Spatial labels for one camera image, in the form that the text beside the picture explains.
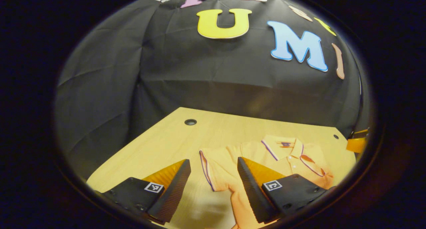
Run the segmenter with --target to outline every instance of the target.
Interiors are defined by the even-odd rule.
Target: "orange polo shirt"
[[[201,165],[213,191],[231,190],[231,204],[236,225],[233,229],[257,229],[258,223],[250,207],[237,170],[237,159],[245,157],[284,176],[298,173],[316,185],[329,189],[333,174],[319,146],[303,144],[297,138],[266,135],[262,141],[200,150]]]

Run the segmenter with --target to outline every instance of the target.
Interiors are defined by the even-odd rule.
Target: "polo shirt collar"
[[[266,135],[262,143],[277,161],[288,156],[299,158],[303,153],[303,143],[295,137]]]

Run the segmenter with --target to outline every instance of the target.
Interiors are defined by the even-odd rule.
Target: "orange object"
[[[366,145],[367,140],[364,137],[348,139],[346,149],[352,152],[362,153]]]
[[[271,170],[267,167],[265,167],[262,164],[258,164],[257,162],[254,162],[250,159],[247,159],[245,157],[242,158],[247,165],[248,168],[250,168],[250,172],[254,177],[254,180],[256,180],[257,185],[261,188],[262,184],[265,182],[270,182],[273,180],[278,180],[280,178],[286,177],[283,174],[276,172],[274,170]]]
[[[166,191],[184,161],[185,159],[163,168],[142,180],[164,185],[164,191]]]

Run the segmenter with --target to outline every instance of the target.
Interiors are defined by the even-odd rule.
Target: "shirt sleeve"
[[[241,156],[239,146],[203,148],[199,153],[204,175],[212,190],[225,191],[232,188],[239,179],[237,170],[237,159]]]

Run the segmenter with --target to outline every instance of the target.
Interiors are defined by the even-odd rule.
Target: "screw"
[[[146,208],[144,206],[140,205],[140,204],[136,204],[135,207],[137,209],[139,209],[140,211],[145,211],[146,210]]]

